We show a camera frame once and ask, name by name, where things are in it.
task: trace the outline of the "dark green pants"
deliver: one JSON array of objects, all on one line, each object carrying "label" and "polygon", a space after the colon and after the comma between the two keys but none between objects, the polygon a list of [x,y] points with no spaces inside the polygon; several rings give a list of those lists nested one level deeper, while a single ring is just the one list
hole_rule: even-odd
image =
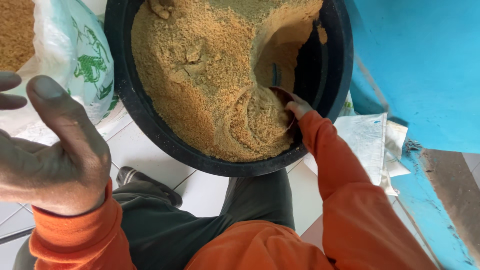
[{"label": "dark green pants", "polygon": [[[123,208],[121,227],[139,270],[181,270],[202,246],[239,221],[264,220],[295,229],[285,169],[256,177],[230,178],[218,217],[197,218],[178,210],[162,191],[146,181],[130,182],[116,189],[113,198]],[[28,242],[22,249],[16,267],[22,260],[28,261],[27,255],[31,257],[26,254]],[[32,269],[16,267],[15,270]]]}]

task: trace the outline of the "black plastic basin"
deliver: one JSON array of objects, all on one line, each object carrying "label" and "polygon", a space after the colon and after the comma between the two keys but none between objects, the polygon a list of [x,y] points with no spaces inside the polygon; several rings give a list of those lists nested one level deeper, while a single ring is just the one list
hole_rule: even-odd
[{"label": "black plastic basin", "polygon": [[[229,176],[257,176],[284,168],[307,150],[299,130],[288,150],[274,158],[253,162],[229,162],[207,156],[183,142],[156,113],[137,74],[132,55],[133,19],[144,0],[108,0],[105,34],[115,62],[115,91],[135,123],[160,149],[176,160],[203,172]],[[324,0],[320,22],[328,35],[323,46],[316,30],[300,49],[295,69],[294,93],[333,122],[338,117],[350,86],[353,42],[350,19],[343,0]]]}]

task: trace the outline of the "blue painted wall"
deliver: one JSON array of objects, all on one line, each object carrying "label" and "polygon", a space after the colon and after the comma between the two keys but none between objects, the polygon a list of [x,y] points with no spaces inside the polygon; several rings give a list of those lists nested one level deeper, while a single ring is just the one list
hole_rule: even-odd
[{"label": "blue painted wall", "polygon": [[[345,0],[355,53],[424,147],[480,153],[480,1]],[[352,97],[382,112],[358,65]]]},{"label": "blue painted wall", "polygon": [[[361,114],[389,112],[430,149],[480,153],[480,1],[345,0],[354,40],[350,86]],[[447,270],[477,269],[423,172],[392,178],[400,202]]]},{"label": "blue painted wall", "polygon": [[400,202],[419,227],[423,237],[446,270],[476,270],[474,259],[458,236],[448,213],[422,170],[425,162],[419,150],[402,153],[402,163],[411,174],[392,177],[392,186],[400,190]]}]

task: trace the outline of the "orange sleeve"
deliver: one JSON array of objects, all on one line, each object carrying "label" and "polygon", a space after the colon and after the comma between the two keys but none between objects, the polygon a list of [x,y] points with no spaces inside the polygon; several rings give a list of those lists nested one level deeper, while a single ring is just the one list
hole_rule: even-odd
[{"label": "orange sleeve", "polygon": [[317,162],[318,188],[324,201],[348,183],[371,183],[360,161],[336,134],[330,119],[311,110],[300,119],[299,126],[303,144]]},{"label": "orange sleeve", "polygon": [[324,200],[325,255],[337,269],[436,269],[329,119],[316,111],[299,122],[318,165]]},{"label": "orange sleeve", "polygon": [[122,209],[112,198],[111,179],[103,205],[85,215],[59,217],[32,208],[36,228],[30,237],[30,252],[38,258],[36,270],[136,269],[120,228]]}]

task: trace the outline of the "dirty hand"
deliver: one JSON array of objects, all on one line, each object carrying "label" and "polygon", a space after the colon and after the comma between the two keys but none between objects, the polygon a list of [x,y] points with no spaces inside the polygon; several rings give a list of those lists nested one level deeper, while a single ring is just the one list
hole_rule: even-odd
[{"label": "dirty hand", "polygon": [[[0,92],[21,83],[0,72]],[[63,216],[102,205],[110,172],[110,150],[82,105],[53,79],[32,78],[28,98],[42,121],[60,138],[51,147],[12,138],[0,130],[0,201],[31,203]],[[0,110],[23,107],[23,97],[0,93]]]},{"label": "dirty hand", "polygon": [[309,111],[313,110],[313,108],[308,104],[308,102],[301,99],[299,96],[292,94],[295,101],[290,101],[287,103],[285,109],[291,110],[295,114],[295,118],[298,121]]}]

